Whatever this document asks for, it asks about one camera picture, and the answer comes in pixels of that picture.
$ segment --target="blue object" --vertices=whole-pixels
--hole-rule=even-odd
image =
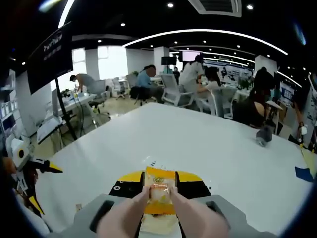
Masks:
[[[311,175],[311,172],[309,171],[308,168],[302,169],[295,166],[295,172],[296,172],[296,177],[307,182],[314,182],[313,176]]]
[[[136,86],[137,87],[145,87],[145,88],[151,87],[150,77],[148,77],[145,70],[143,70],[142,72],[139,73]]]

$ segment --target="floor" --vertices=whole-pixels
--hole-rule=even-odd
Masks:
[[[111,120],[113,120],[140,106],[139,102],[137,102],[136,104],[134,103],[135,100],[130,99],[128,97],[126,97],[125,99],[110,98],[106,100],[104,107],[102,105],[99,106],[101,112],[99,114],[100,121],[102,122],[102,124],[105,124],[109,121],[107,112],[109,113]],[[91,122],[91,124],[85,128],[84,132],[82,132],[82,135],[87,134],[96,128],[97,127],[93,124],[93,122]],[[40,145],[38,145],[36,142],[36,136],[33,136],[31,138],[31,150],[33,150],[33,154],[39,158],[48,158],[53,156],[57,151],[59,151],[61,147],[63,148],[72,143],[73,139],[70,133],[63,131],[67,131],[67,128],[62,128],[61,130],[63,134],[62,141],[60,140],[60,133],[56,132],[54,135],[52,135],[50,138],[47,138]],[[77,137],[80,137],[80,129],[75,128],[75,133],[77,134]]]

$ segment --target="window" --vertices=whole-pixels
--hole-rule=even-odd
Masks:
[[[100,79],[126,76],[128,74],[126,48],[122,46],[99,46],[98,70]]]
[[[73,83],[69,81],[71,75],[77,75],[79,73],[87,73],[86,70],[86,54],[84,48],[74,49],[72,50],[72,58],[73,58],[73,71],[58,77],[58,84],[60,91],[64,91],[65,89],[74,89],[76,86],[78,87],[78,82]],[[55,80],[51,82],[51,90],[56,89]]]

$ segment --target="desk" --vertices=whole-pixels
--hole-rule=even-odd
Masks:
[[[85,93],[84,96],[82,96],[82,97],[78,97],[76,99],[68,101],[68,104],[65,105],[65,109],[66,109],[66,111],[70,111],[76,107],[80,107],[80,104],[79,104],[79,102],[80,102],[83,107],[86,107],[89,110],[90,115],[94,119],[94,121],[96,122],[97,126],[100,126],[101,122],[100,122],[99,118],[94,113],[93,109],[89,106],[89,102],[92,101],[95,97],[96,97],[96,94]],[[62,112],[61,108],[59,107],[58,108],[58,115],[61,116],[62,114],[63,114],[63,112]],[[52,117],[53,117],[53,112],[48,111],[46,116],[45,116],[45,121],[51,119]]]
[[[85,206],[109,194],[119,177],[155,160],[167,169],[199,175],[212,195],[243,211],[249,225],[280,234],[311,187],[296,177],[294,166],[307,166],[295,144],[273,135],[263,148],[256,132],[227,119],[148,103],[51,158],[64,173],[39,174],[36,190],[44,219],[55,231],[63,230],[73,223],[75,204]]]

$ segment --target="plastic food package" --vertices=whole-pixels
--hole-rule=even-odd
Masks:
[[[151,187],[145,214],[176,214],[168,189],[175,186],[175,171],[146,167],[144,186]]]

